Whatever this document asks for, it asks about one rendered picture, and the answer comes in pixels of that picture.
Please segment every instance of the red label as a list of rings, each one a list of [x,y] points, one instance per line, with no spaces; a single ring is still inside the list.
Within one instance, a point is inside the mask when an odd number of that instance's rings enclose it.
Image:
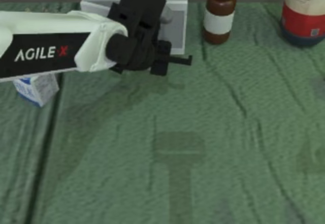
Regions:
[[[282,9],[284,28],[300,37],[320,37],[325,35],[325,15],[307,16],[291,10],[285,3]]]

